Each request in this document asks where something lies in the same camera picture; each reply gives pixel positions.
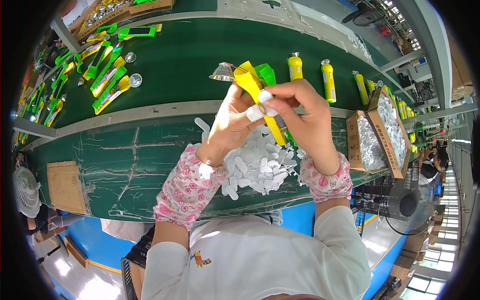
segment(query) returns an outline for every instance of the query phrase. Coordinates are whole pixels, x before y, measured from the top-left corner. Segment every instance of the electric fan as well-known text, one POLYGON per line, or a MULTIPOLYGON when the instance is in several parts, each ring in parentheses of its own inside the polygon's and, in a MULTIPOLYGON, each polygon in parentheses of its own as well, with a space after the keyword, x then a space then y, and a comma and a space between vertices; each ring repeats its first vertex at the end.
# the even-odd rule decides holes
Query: electric fan
POLYGON ((18 167, 13 173, 13 188, 18 211, 29 218, 35 218, 41 205, 38 200, 40 184, 37 183, 32 172, 25 167, 18 167))
POLYGON ((376 179, 363 192, 352 196, 353 206, 384 216, 388 225, 402 235, 415 235, 425 231, 436 208, 434 188, 436 180, 418 185, 417 162, 410 163, 405 179, 390 175, 376 179))

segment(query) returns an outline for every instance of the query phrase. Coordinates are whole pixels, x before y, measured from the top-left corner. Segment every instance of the black fan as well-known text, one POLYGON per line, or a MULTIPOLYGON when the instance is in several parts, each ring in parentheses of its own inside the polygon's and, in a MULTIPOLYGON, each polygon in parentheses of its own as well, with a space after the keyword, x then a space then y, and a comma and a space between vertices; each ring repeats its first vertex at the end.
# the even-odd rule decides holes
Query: black fan
POLYGON ((359 191, 352 197, 352 206, 384 216, 399 234, 415 235, 425 231, 437 205, 434 188, 439 178, 419 186, 418 170, 418 163, 412 162, 405 179, 395 180, 386 175, 356 188, 359 191))

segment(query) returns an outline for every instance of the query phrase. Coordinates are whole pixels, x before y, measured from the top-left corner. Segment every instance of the pile of white plastic parts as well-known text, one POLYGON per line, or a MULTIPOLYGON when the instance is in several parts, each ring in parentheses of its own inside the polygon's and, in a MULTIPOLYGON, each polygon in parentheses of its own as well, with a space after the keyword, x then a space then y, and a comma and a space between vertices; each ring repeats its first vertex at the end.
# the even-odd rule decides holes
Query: pile of white plastic parts
MULTIPOLYGON (((203 142, 210 134, 210 126, 201 118, 195 118, 195 124, 204 131, 203 142)), ((304 155, 305 152, 299 148, 297 157, 302 159, 304 155)), ((277 191, 287 176, 298 176, 294 169, 297 161, 293 156, 294 149, 290 143, 279 146, 267 126, 258 126, 249 133, 241 147, 231 150, 225 157, 228 178, 222 183, 222 194, 237 200, 239 187, 248 186, 262 195, 277 191)))

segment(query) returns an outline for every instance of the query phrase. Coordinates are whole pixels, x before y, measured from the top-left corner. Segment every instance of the floral sleeve cover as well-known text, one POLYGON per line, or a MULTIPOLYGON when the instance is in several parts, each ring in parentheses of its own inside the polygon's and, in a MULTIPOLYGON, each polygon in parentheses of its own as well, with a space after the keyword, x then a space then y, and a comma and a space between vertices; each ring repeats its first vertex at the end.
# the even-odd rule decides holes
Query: floral sleeve cover
POLYGON ((202 163, 195 147, 187 147, 170 172, 153 207, 155 220, 179 224, 188 231, 228 175, 224 165, 202 163))
POLYGON ((340 167, 333 175, 320 174, 315 168, 313 159, 306 155, 300 164, 300 179, 310 188, 312 198, 316 203, 335 198, 351 199, 352 179, 350 178, 350 163, 343 154, 337 152, 340 167))

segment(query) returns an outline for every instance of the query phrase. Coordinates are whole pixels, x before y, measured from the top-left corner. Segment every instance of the worker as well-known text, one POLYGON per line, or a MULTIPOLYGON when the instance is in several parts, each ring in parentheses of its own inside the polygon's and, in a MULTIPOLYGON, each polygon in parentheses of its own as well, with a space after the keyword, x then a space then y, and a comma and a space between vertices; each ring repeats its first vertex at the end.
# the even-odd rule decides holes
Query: worker
POLYGON ((247 118, 254 102, 234 82, 208 138, 187 147, 157 196, 142 300, 352 300, 367 290, 371 271, 350 210, 349 163, 333 144, 328 103, 305 79, 266 90, 276 96, 266 106, 307 153, 300 178, 316 203, 313 237, 274 225, 269 215, 279 211, 196 225, 226 180, 226 154, 264 124, 247 118), (305 115, 293 110, 299 104, 305 115))
POLYGON ((436 146, 424 148, 418 157, 420 168, 419 185, 425 185, 435 179, 438 172, 445 172, 448 169, 450 159, 446 150, 445 142, 436 141, 436 146))

